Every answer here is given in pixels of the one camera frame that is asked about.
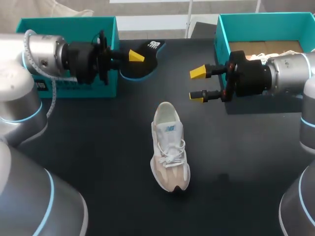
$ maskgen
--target black insole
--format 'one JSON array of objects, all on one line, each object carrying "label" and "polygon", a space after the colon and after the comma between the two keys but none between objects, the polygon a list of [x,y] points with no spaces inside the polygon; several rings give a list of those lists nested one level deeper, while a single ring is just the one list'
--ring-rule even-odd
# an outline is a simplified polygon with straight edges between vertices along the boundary
[{"label": "black insole", "polygon": [[148,40],[134,50],[144,56],[143,62],[126,61],[121,64],[120,73],[127,80],[143,80],[158,66],[157,53],[165,45],[164,40]]}]

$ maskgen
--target table surface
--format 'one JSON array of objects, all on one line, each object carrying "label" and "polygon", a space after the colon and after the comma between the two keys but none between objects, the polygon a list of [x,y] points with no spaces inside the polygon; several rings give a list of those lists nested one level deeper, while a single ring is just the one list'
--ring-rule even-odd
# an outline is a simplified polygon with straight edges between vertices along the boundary
[{"label": "table surface", "polygon": [[[190,91],[220,88],[216,76],[189,79],[215,63],[212,39],[167,40],[159,57],[147,80],[120,78],[115,99],[57,100],[47,131],[19,150],[81,192],[87,236],[281,236],[281,197],[313,159],[299,146],[300,101],[190,101]],[[163,101],[184,124],[191,181],[183,195],[162,190],[150,169],[151,122]]]}]

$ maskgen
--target beige sneaker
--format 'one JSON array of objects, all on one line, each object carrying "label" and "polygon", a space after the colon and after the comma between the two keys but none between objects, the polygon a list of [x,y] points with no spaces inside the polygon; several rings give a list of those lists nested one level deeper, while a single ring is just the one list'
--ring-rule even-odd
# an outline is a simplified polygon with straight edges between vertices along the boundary
[{"label": "beige sneaker", "polygon": [[174,106],[161,103],[151,124],[154,155],[151,169],[159,185],[168,192],[186,190],[190,181],[183,124]]}]

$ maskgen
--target black cable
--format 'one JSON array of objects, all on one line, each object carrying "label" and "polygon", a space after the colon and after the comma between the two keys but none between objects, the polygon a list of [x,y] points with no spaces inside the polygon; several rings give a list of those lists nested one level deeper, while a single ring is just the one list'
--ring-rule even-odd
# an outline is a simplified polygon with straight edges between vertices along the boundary
[{"label": "black cable", "polygon": [[91,41],[91,44],[93,44],[93,41],[94,41],[95,37],[98,36],[98,35],[99,35],[99,33],[97,33],[96,35],[93,36],[93,39],[92,39],[92,41]]}]

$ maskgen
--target shoelace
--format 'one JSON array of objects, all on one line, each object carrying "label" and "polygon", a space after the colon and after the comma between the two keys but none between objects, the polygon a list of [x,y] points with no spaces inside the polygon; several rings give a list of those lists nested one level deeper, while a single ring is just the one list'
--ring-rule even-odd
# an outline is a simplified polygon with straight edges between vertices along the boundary
[{"label": "shoelace", "polygon": [[297,53],[295,51],[287,51],[287,52],[284,52],[282,54],[277,54],[277,53],[272,53],[272,54],[267,54],[265,55],[264,53],[261,53],[259,55],[252,55],[250,60],[261,60],[262,64],[265,65],[267,60],[269,58],[273,58],[273,57],[278,57],[278,56],[285,56],[285,55],[292,55],[292,54],[300,54],[300,53]]},{"label": "shoelace", "polygon": [[[173,166],[179,166],[184,164],[185,162],[185,157],[183,157],[183,152],[185,150],[185,141],[182,139],[183,145],[178,146],[178,145],[173,145],[170,144],[165,151],[162,150],[160,144],[158,143],[158,149],[161,151],[161,153],[165,156],[160,158],[159,163],[163,163],[164,167],[173,167]],[[175,148],[178,150],[177,154],[169,154],[168,151],[171,148]]]}]

